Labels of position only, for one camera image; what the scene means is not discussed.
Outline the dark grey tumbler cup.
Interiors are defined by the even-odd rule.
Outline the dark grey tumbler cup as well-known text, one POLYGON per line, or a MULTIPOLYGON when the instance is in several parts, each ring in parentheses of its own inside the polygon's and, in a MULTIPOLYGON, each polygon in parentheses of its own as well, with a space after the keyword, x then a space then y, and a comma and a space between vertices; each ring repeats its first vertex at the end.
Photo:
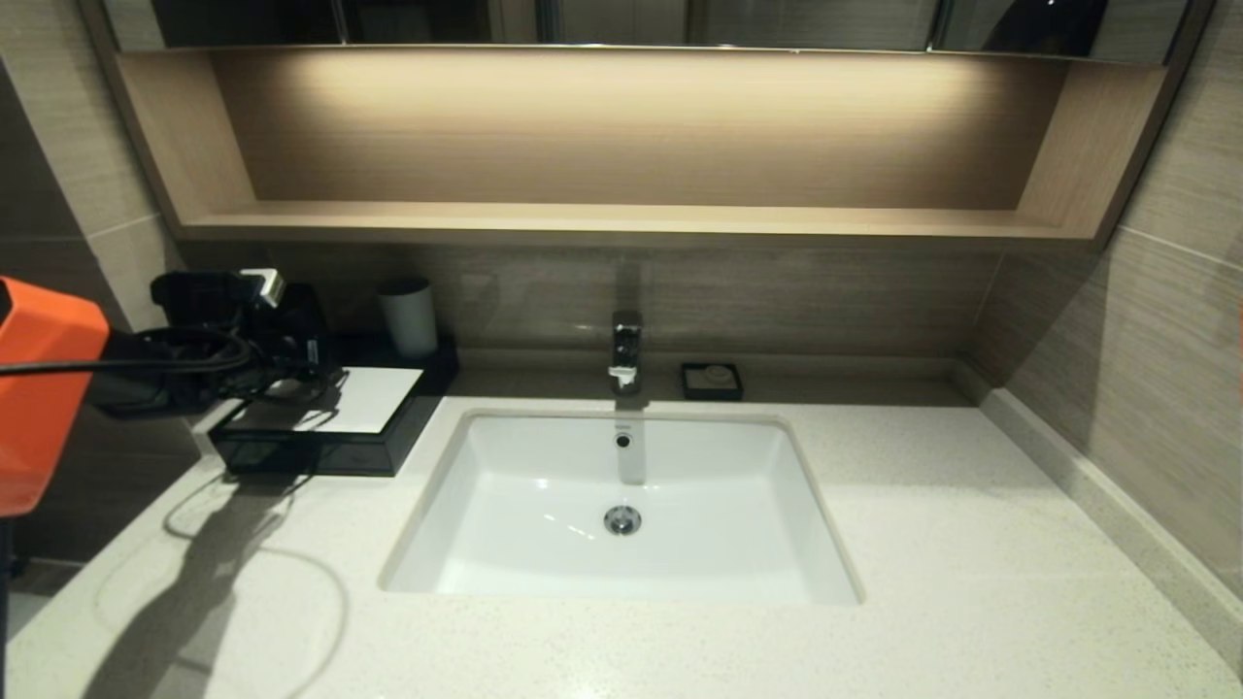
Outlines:
POLYGON ((271 354, 311 376, 329 378, 341 368, 336 340, 319 297, 310 284, 288 284, 283 301, 273 310, 271 354))

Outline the black tray box white lid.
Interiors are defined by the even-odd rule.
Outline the black tray box white lid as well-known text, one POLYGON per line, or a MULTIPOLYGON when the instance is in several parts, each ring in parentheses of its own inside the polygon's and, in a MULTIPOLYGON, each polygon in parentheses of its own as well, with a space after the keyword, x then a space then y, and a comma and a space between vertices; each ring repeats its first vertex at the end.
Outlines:
POLYGON ((346 335, 336 350, 346 366, 334 381, 310 389, 280 383, 222 409, 204 429, 209 447, 222 435, 293 432, 403 442, 411 451, 457 376, 454 338, 440 337, 423 359, 400 357, 383 335, 346 335))

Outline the white cup with dark rim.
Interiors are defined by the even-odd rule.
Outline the white cup with dark rim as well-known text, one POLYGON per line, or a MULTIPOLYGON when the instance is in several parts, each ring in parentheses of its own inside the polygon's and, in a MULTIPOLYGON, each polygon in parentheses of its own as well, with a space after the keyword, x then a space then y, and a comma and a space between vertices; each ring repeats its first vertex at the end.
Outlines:
POLYGON ((399 276, 378 284, 377 299, 387 335, 400 357, 423 359, 438 350, 433 287, 421 276, 399 276))

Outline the chrome faucet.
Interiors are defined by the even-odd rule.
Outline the chrome faucet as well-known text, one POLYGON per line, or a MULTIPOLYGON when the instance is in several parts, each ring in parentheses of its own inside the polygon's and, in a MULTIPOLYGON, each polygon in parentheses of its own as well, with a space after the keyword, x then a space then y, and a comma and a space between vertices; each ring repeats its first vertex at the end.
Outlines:
POLYGON ((617 396, 633 396, 640 389, 641 330, 641 313, 638 311, 622 310, 613 313, 607 373, 617 396))

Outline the black soap dish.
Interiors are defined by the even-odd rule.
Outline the black soap dish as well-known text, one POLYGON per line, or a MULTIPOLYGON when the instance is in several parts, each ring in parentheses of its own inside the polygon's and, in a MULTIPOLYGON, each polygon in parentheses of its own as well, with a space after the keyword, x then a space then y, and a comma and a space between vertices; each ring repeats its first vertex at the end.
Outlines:
POLYGON ((745 397, 743 382, 735 364, 726 364, 735 371, 737 384, 711 386, 702 381, 701 371, 705 366, 723 363, 682 363, 681 364, 681 389, 687 400, 695 402, 741 402, 745 397))

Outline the white ceramic sink basin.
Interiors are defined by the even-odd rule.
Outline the white ceramic sink basin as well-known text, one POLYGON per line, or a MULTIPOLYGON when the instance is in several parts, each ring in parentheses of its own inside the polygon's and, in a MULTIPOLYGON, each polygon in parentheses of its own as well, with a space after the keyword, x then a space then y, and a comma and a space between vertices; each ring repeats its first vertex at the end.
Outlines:
POLYGON ((397 593, 853 607, 856 572, 771 419, 474 410, 387 561, 397 593), (631 536, 602 517, 629 505, 631 536))

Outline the mirror cabinet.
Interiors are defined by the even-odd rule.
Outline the mirror cabinet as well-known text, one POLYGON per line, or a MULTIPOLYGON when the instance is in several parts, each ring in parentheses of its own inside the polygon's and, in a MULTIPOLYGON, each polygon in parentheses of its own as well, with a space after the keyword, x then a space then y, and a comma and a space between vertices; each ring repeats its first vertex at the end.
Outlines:
POLYGON ((121 51, 656 46, 1162 65, 1192 0, 98 0, 121 51))

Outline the light wooden wall shelf niche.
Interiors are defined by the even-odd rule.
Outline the light wooden wall shelf niche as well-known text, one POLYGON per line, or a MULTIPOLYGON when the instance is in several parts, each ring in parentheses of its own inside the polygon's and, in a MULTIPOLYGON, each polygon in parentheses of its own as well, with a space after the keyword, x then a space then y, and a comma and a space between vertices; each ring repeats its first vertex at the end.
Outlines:
POLYGON ((1162 65, 656 46, 121 51, 170 229, 232 243, 1101 248, 1214 0, 1162 65))

